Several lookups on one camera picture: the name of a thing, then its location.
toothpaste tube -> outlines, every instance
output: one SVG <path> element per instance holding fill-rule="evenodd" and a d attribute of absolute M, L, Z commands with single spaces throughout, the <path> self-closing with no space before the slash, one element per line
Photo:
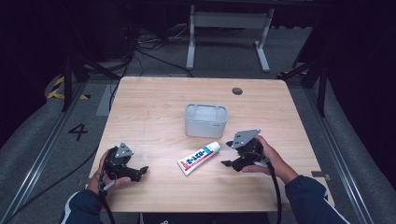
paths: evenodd
<path fill-rule="evenodd" d="M 188 175 L 204 161 L 217 153 L 219 150 L 220 144 L 218 142 L 213 142 L 206 147 L 203 147 L 198 151 L 192 153 L 190 156 L 177 161 L 177 164 L 178 166 L 180 166 L 180 169 L 183 171 L 184 175 Z"/>

light wood tabletop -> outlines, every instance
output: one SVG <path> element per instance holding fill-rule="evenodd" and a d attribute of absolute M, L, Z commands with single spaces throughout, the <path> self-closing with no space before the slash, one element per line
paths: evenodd
<path fill-rule="evenodd" d="M 233 88 L 243 93 L 235 95 Z M 189 103 L 225 105 L 228 121 L 220 139 L 185 134 Z M 107 149 L 125 143 L 134 155 L 128 167 L 148 172 L 107 196 L 114 212 L 276 211 L 271 176 L 237 173 L 221 161 L 238 158 L 227 147 L 238 131 L 262 135 L 299 175 L 320 171 L 304 126 L 284 81 L 267 79 L 124 77 L 114 100 L 90 176 Z M 214 141 L 219 153 L 185 176 L 177 160 Z M 327 188 L 322 177 L 316 178 Z M 290 209 L 278 179 L 283 209 Z M 329 201 L 333 204 L 329 192 Z"/>

gray floor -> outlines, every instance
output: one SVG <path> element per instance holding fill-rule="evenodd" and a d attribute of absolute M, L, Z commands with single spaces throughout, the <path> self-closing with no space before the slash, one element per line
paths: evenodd
<path fill-rule="evenodd" d="M 291 70 L 292 62 L 310 31 L 309 28 L 271 29 L 264 46 L 271 68 L 271 72 L 267 74 L 262 72 L 253 48 L 253 42 L 260 36 L 259 31 L 245 30 L 239 35 L 229 35 L 219 30 L 200 31 L 196 42 L 195 67 L 191 73 L 195 77 L 274 79 L 279 72 Z M 185 66 L 187 49 L 188 41 L 180 39 L 176 43 L 147 53 L 169 63 Z M 135 56 L 140 62 L 136 58 L 133 59 L 127 76 L 139 76 L 143 71 L 142 68 L 144 69 L 142 76 L 186 76 L 186 72 L 180 68 L 158 62 L 138 52 Z M 55 79 L 49 83 L 46 94 L 49 93 Z M 290 94 L 323 173 L 332 177 L 328 185 L 338 211 L 351 223 L 361 223 L 357 209 L 350 200 L 353 197 L 361 197 L 374 223 L 395 223 L 396 193 L 348 123 L 334 98 L 331 85 L 327 88 L 325 120 L 361 195 L 348 194 L 343 178 L 333 161 L 331 146 L 316 116 L 317 111 L 310 105 L 307 90 L 303 90 L 298 82 L 298 77 L 288 81 Z M 95 150 L 106 125 L 110 91 L 114 90 L 116 84 L 116 81 L 111 81 L 102 75 L 92 75 L 83 91 L 84 94 L 89 94 L 91 99 L 78 100 L 69 116 L 65 118 L 64 126 L 50 149 L 49 159 L 44 162 L 44 169 L 37 172 L 34 187 L 26 191 L 26 196 L 32 198 L 37 195 L 80 165 Z M 4 214 L 12 204 L 24 178 L 34 165 L 35 158 L 40 154 L 47 138 L 53 133 L 52 129 L 62 115 L 62 106 L 63 100 L 48 99 L 48 102 L 26 120 L 0 150 L 2 170 L 0 214 Z M 77 141 L 77 135 L 68 131 L 80 123 L 85 124 L 84 130 L 88 133 L 83 134 Z M 56 223 L 68 197 L 83 188 L 91 166 L 92 160 L 89 160 L 74 174 L 26 206 L 14 219 L 14 223 Z M 115 217 L 117 223 L 136 221 L 136 214 L 117 213 Z M 276 223 L 276 213 L 271 213 L 270 219 L 271 223 Z M 109 223 L 106 214 L 103 214 L 103 220 Z M 291 212 L 283 213 L 282 223 L 295 223 Z"/>

person's right hand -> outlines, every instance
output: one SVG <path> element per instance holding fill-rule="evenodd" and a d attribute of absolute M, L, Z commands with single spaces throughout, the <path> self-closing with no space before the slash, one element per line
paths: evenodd
<path fill-rule="evenodd" d="M 268 145 L 267 141 L 261 136 L 255 137 L 257 141 L 262 144 L 264 156 L 270 159 L 270 162 L 274 166 L 275 175 L 278 176 L 285 185 L 288 184 L 292 179 L 298 176 L 298 174 L 280 157 L 276 150 Z M 258 165 L 248 165 L 242 169 L 243 173 L 265 173 L 270 175 L 270 170 L 266 167 Z"/>

blue sleeve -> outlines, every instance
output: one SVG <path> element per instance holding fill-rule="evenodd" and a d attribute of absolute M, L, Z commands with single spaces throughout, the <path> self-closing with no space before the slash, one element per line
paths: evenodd
<path fill-rule="evenodd" d="M 101 223 L 101 209 L 102 204 L 99 196 L 91 190 L 84 189 L 83 191 L 73 194 L 69 200 L 67 200 L 60 223 Z"/>
<path fill-rule="evenodd" d="M 298 223 L 348 223 L 327 202 L 326 188 L 317 180 L 299 175 L 285 191 Z"/>

